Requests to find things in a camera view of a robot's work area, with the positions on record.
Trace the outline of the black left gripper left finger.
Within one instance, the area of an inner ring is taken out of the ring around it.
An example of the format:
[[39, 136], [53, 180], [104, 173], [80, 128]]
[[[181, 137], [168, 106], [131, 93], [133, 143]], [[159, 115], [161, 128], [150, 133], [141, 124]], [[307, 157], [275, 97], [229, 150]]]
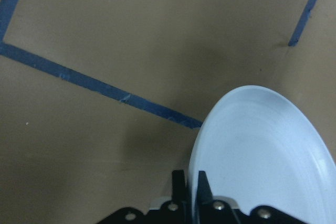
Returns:
[[186, 208], [188, 206], [187, 186], [183, 170], [172, 171], [171, 208]]

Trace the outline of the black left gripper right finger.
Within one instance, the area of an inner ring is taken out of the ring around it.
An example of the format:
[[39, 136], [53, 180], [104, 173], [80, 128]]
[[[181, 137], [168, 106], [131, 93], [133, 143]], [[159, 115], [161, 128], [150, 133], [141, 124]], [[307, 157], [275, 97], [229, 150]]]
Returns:
[[206, 172], [201, 170], [198, 173], [197, 184], [197, 205], [209, 204], [213, 201], [213, 194], [207, 179]]

